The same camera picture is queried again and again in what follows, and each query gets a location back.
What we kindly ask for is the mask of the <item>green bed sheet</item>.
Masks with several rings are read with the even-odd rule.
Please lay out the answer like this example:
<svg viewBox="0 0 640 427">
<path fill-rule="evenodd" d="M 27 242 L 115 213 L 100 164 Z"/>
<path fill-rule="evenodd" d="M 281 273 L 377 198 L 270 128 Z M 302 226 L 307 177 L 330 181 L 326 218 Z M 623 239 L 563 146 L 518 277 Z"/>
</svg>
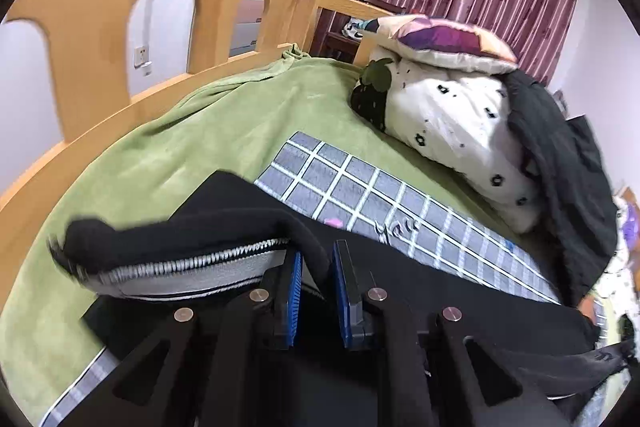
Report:
<svg viewBox="0 0 640 427">
<path fill-rule="evenodd" d="M 80 321 L 93 295 L 54 265 L 47 248 L 76 217 L 114 227 L 165 219 L 214 171 L 254 180 L 290 136 L 304 132 L 509 234 L 464 180 L 352 113 L 348 99 L 358 77 L 356 67 L 294 49 L 224 79 L 204 72 L 165 114 L 73 176 L 21 248 L 21 269 L 1 313 L 2 374 L 31 423 L 41 421 L 100 351 Z"/>
</svg>

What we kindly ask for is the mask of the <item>wooden bed guard rail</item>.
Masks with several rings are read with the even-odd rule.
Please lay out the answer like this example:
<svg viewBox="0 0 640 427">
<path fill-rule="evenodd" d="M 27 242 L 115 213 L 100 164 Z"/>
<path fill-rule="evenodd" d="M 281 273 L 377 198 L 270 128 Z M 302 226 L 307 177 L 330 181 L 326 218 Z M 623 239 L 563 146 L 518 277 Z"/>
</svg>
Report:
<svg viewBox="0 0 640 427">
<path fill-rule="evenodd" d="M 139 94 L 127 86 L 126 37 L 136 0 L 14 0 L 10 20 L 47 37 L 63 139 L 1 197 L 1 289 L 8 293 L 52 208 L 84 169 L 123 135 L 202 84 L 266 65 L 292 43 L 311 44 L 321 10 L 375 18 L 356 0 L 196 0 L 188 69 Z"/>
</svg>

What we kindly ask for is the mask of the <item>white wall socket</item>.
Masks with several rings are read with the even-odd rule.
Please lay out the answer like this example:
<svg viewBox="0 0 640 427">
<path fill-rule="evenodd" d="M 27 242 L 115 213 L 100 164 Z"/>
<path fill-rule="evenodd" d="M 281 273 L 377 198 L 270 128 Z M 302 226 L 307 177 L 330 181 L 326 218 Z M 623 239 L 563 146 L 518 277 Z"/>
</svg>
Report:
<svg viewBox="0 0 640 427">
<path fill-rule="evenodd" d="M 134 70 L 140 72 L 142 76 L 149 76 L 152 72 L 152 62 L 150 60 L 150 48 L 137 46 L 134 49 Z"/>
</svg>

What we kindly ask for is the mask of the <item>white floral quilt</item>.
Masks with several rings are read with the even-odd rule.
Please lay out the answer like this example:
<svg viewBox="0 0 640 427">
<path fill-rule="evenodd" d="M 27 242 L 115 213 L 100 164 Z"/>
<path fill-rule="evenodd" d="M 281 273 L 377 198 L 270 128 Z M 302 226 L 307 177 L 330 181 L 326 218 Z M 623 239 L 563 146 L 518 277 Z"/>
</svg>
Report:
<svg viewBox="0 0 640 427">
<path fill-rule="evenodd" d="M 349 104 L 376 130 L 463 176 L 514 232 L 539 221 L 541 193 L 521 172 L 524 150 L 508 128 L 510 105 L 499 79 L 377 46 Z"/>
</svg>

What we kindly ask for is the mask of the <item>black garment pile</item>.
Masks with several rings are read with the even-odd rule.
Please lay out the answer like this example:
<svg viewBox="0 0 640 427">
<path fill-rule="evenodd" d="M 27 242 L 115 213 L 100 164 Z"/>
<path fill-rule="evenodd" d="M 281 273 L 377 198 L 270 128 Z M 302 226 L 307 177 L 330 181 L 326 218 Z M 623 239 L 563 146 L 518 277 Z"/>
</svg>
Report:
<svg viewBox="0 0 640 427">
<path fill-rule="evenodd" d="M 508 127 L 523 147 L 520 170 L 541 189 L 560 260 L 562 303 L 577 306 L 617 247 L 617 206 L 586 117 L 567 119 L 549 91 L 517 69 L 499 77 L 509 101 Z"/>
</svg>

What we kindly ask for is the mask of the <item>purple patterned pillow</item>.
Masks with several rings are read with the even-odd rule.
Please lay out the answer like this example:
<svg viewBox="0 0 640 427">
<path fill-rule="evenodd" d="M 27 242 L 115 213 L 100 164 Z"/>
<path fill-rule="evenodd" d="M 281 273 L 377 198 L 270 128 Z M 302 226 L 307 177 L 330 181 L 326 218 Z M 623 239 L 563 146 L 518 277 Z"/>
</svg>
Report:
<svg viewBox="0 0 640 427">
<path fill-rule="evenodd" d="M 378 46 L 416 63 L 460 72 L 501 75 L 518 69 L 518 59 L 493 32 L 423 14 L 367 20 L 360 29 Z"/>
</svg>

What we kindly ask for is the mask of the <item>black pants with white stripe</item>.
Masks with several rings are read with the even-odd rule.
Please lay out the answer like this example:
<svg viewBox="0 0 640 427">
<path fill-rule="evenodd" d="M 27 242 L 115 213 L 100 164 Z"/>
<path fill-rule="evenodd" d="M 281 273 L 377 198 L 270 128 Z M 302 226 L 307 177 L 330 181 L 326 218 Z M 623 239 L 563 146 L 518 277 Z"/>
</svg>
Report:
<svg viewBox="0 0 640 427">
<path fill-rule="evenodd" d="M 232 173 L 208 178 L 179 210 L 163 221 L 114 228 L 77 218 L 48 243 L 55 264 L 96 295 L 111 300 L 114 317 L 94 321 L 122 358 L 181 308 L 202 317 L 216 334 L 228 302 L 259 286 L 244 286 L 186 300 L 142 300 L 160 271 L 201 256 L 247 248 L 298 251 L 303 283 L 297 329 L 288 349 L 267 341 L 265 322 L 252 335 L 240 426 L 386 426 L 378 417 L 383 366 L 371 349 L 344 346 L 331 273 L 332 248 L 348 245 L 359 285 L 382 287 L 407 303 L 420 329 L 427 317 L 457 308 L 489 346 L 537 383 L 570 425 L 580 408 L 611 376 L 634 365 L 634 338 L 598 347 L 591 323 L 578 311 L 537 303 L 421 265 L 376 239 L 304 217 Z"/>
</svg>

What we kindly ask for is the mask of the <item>grey checkered bed mat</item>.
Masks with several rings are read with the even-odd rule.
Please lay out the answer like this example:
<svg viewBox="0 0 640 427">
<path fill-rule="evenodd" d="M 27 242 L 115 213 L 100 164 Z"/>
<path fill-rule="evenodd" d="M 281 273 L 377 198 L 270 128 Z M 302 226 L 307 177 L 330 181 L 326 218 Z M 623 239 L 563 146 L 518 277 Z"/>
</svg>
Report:
<svg viewBox="0 0 640 427">
<path fill-rule="evenodd" d="M 303 216 L 393 246 L 424 265 L 498 291 L 542 303 L 560 303 L 552 284 L 530 254 L 480 222 L 434 197 L 303 132 L 286 140 L 254 184 Z M 213 295 L 257 281 L 284 259 L 284 251 L 247 248 L 201 256 L 160 271 L 151 296 L 142 300 L 186 300 Z M 76 405 L 111 373 L 114 355 L 105 348 L 44 414 L 39 426 L 58 426 Z"/>
</svg>

